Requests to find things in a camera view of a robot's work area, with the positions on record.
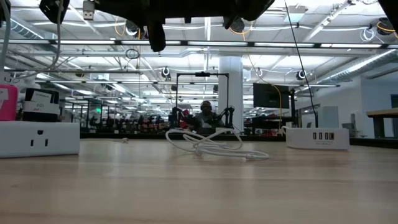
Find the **person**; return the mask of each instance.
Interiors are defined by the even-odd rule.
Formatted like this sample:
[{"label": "person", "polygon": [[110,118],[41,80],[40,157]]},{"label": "person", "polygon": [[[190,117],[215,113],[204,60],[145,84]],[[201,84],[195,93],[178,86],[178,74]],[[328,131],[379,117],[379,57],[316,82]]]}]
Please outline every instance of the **person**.
[{"label": "person", "polygon": [[211,103],[207,100],[200,105],[201,113],[195,116],[197,125],[191,127],[197,131],[198,134],[211,134],[215,128],[224,127],[224,122],[221,119],[215,119],[217,114],[212,111]]}]

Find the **white power strip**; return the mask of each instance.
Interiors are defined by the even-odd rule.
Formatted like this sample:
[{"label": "white power strip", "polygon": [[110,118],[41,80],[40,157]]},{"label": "white power strip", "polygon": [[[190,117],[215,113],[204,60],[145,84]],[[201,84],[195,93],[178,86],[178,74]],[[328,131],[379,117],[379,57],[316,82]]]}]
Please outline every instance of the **white power strip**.
[{"label": "white power strip", "polygon": [[78,123],[0,121],[0,158],[79,154]]},{"label": "white power strip", "polygon": [[349,149],[349,132],[345,128],[286,128],[285,133],[287,147],[294,149]]}]

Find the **black monitor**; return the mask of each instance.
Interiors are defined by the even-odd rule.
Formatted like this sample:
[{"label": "black monitor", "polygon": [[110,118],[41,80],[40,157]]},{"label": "black monitor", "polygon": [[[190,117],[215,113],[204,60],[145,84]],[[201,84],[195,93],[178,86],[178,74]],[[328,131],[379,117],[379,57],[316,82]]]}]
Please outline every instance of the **black monitor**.
[{"label": "black monitor", "polygon": [[[276,86],[282,95],[282,108],[289,109],[289,87]],[[270,84],[253,83],[254,107],[279,108],[279,92]]]}]

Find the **column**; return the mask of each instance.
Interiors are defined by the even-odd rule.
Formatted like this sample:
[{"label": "column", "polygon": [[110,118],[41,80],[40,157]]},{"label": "column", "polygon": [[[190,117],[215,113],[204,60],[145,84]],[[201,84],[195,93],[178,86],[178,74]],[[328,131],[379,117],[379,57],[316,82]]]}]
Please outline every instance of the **column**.
[{"label": "column", "polygon": [[234,106],[233,124],[235,130],[243,131],[242,58],[221,56],[218,62],[218,73],[229,73],[229,95],[227,95],[227,78],[222,75],[218,77],[218,113],[222,112],[227,106]]}]

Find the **desk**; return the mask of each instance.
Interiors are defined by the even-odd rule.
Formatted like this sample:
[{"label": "desk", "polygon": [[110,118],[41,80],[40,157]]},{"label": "desk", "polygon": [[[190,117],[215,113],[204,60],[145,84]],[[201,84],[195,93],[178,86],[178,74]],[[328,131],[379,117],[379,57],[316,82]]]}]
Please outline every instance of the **desk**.
[{"label": "desk", "polygon": [[0,160],[4,224],[335,224],[398,220],[398,151],[245,142],[268,161],[164,140],[82,140],[80,156]]},{"label": "desk", "polygon": [[398,118],[398,108],[379,111],[368,111],[367,116],[373,118],[375,138],[384,138],[384,118]]}]

